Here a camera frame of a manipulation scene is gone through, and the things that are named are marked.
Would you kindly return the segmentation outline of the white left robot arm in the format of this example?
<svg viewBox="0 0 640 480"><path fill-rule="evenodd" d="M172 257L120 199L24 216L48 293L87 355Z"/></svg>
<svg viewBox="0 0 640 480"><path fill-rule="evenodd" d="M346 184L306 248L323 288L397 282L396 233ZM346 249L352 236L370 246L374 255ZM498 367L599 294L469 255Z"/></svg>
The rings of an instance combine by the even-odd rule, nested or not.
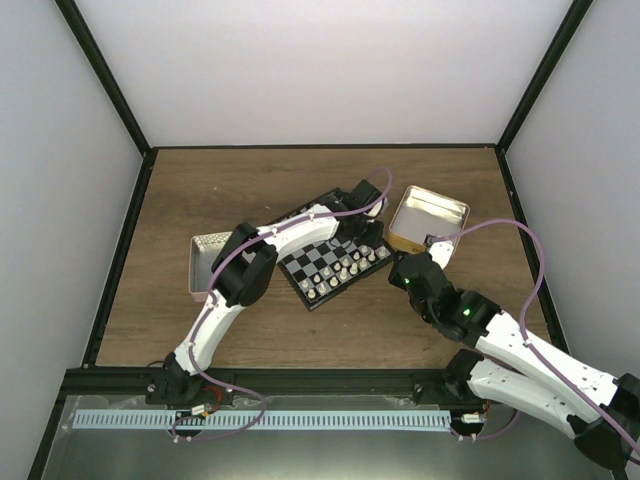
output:
<svg viewBox="0 0 640 480"><path fill-rule="evenodd" d="M233 320L266 292L277 263L317 242L381 241L377 216L389 190L361 181L350 193L329 195L305 210L266 226L239 224L212 264L203 308L185 340L164 361L166 390L184 404L204 392L204 374Z"/></svg>

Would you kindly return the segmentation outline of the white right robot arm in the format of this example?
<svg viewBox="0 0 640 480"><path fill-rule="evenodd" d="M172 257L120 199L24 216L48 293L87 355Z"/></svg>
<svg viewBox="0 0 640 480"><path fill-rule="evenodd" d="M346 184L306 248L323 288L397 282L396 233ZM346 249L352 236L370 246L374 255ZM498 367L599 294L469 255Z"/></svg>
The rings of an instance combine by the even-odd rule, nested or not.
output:
<svg viewBox="0 0 640 480"><path fill-rule="evenodd" d="M464 344L445 369L447 396L505 404L564 433L610 471L639 456L639 380L592 368L528 330L481 294L457 289L427 252L397 253L390 284L420 317Z"/></svg>

